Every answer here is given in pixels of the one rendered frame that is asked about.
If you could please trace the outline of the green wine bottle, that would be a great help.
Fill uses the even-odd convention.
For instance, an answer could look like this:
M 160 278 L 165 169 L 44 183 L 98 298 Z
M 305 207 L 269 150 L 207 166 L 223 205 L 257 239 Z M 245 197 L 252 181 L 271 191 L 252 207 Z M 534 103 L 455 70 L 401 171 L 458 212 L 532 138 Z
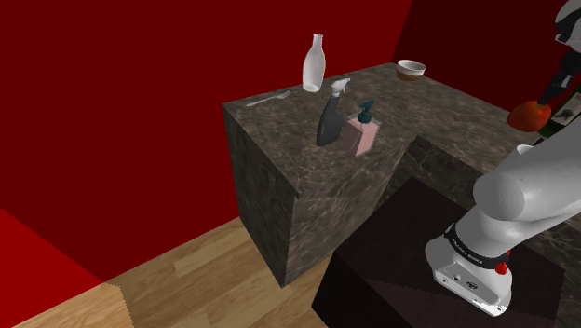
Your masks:
M 544 138 L 549 138 L 579 116 L 581 116 L 581 84 L 574 88 L 568 98 L 551 114 L 547 124 L 537 133 Z

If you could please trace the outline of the red apple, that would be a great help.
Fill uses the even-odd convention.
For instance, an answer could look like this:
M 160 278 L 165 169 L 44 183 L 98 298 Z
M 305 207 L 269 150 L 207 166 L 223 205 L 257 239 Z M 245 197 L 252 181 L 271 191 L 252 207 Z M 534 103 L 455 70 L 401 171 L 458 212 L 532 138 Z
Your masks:
M 550 115 L 551 107 L 548 104 L 528 101 L 517 106 L 509 113 L 507 124 L 524 132 L 536 132 L 547 124 Z

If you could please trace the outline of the brown and white bowl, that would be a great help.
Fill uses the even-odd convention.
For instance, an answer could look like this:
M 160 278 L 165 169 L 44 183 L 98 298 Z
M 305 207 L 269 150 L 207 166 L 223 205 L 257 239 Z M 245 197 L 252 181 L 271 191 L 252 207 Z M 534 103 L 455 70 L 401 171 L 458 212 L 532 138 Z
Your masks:
M 418 61 L 400 60 L 397 62 L 397 77 L 403 81 L 415 81 L 424 75 L 426 66 Z

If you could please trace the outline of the pink soap dispenser teal pump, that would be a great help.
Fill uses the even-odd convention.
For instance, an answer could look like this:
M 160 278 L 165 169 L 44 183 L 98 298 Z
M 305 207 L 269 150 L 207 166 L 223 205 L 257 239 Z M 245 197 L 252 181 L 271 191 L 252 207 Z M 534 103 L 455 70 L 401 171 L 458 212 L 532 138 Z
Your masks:
M 359 105 L 358 113 L 345 119 L 342 129 L 342 141 L 345 150 L 354 157 L 361 156 L 372 149 L 381 122 L 372 116 L 373 100 Z

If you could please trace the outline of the black spray bottle white nozzle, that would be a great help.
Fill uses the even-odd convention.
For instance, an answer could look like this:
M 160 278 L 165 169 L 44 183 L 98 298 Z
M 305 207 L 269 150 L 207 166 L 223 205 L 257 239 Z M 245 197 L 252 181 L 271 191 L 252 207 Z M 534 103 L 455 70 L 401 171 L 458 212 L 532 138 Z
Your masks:
M 335 142 L 344 124 L 344 116 L 337 111 L 340 95 L 345 91 L 349 78 L 336 80 L 331 84 L 331 96 L 318 122 L 316 143 L 318 146 L 325 146 Z

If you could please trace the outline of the white glass bottle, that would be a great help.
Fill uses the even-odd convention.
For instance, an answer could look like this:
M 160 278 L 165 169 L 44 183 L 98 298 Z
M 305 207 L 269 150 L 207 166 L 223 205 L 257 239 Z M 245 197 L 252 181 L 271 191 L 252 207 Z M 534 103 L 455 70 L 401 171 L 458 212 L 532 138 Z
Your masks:
M 303 88 L 308 92 L 318 92 L 324 79 L 326 60 L 322 48 L 322 34 L 313 34 L 313 42 L 303 65 Z

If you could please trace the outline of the silver fork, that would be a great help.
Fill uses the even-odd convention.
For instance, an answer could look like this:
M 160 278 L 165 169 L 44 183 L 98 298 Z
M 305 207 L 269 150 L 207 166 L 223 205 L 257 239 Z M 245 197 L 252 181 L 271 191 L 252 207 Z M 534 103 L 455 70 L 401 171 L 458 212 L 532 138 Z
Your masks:
M 278 95 L 275 95 L 275 96 L 271 96 L 271 97 L 268 97 L 268 98 L 265 98 L 265 99 L 261 99 L 261 100 L 256 101 L 256 102 L 247 103 L 246 106 L 247 107 L 252 107 L 254 105 L 257 105 L 257 104 L 260 104 L 260 103 L 264 103 L 264 102 L 267 102 L 267 101 L 270 101 L 270 100 L 282 100 L 282 99 L 285 99 L 286 97 L 288 97 L 289 95 L 291 95 L 291 91 L 290 90 L 286 90 L 285 92 L 283 92 L 281 94 L 278 94 Z

